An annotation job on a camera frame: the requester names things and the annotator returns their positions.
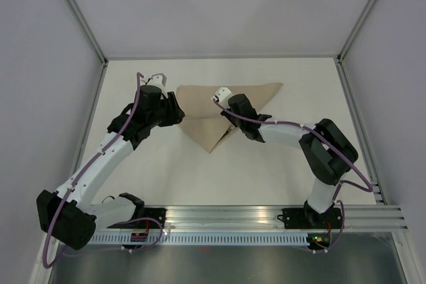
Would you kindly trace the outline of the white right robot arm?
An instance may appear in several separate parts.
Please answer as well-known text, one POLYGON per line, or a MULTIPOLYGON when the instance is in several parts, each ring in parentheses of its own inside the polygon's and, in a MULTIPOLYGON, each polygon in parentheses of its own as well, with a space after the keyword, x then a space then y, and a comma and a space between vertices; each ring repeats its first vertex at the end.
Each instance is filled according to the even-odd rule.
POLYGON ((229 94, 225 98, 216 95, 212 100, 222 109, 221 115, 247 139, 285 144, 303 152, 315 178, 304 203, 303 217, 310 228, 326 224, 338 184, 359 158, 335 123, 327 118, 311 125, 280 122, 269 114, 258 114, 245 94, 229 94))

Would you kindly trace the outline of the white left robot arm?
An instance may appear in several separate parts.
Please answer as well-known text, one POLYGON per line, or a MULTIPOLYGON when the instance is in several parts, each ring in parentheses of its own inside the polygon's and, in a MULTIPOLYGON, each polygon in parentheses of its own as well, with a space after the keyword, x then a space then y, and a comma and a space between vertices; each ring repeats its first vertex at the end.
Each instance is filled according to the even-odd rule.
POLYGON ((185 116, 176 95, 158 86, 143 85, 135 102, 112 120, 99 148, 82 167, 54 192, 43 190, 36 199, 41 229, 74 250, 82 249, 96 231, 126 223, 131 228, 145 221, 144 202, 121 193, 103 204, 92 203, 114 169, 155 127, 180 124, 185 116))

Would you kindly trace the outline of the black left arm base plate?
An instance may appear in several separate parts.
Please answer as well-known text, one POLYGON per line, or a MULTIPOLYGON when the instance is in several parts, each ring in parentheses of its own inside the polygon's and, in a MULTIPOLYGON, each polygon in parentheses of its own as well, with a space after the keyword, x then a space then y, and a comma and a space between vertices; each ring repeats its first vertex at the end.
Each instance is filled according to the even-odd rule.
POLYGON ((164 227, 166 212, 166 208, 144 208, 132 217, 133 219, 138 219, 138 221, 133 223, 133 228, 160 229, 159 224, 164 227))

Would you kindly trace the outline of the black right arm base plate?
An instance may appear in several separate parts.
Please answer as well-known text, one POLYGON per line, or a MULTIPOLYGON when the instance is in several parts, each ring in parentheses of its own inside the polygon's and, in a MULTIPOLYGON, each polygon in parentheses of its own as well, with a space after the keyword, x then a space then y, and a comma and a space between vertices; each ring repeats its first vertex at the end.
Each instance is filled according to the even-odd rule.
POLYGON ((318 213, 306 206, 303 208, 283 208, 281 219, 285 229, 339 229, 343 214, 339 208, 331 207, 325 213, 318 213))

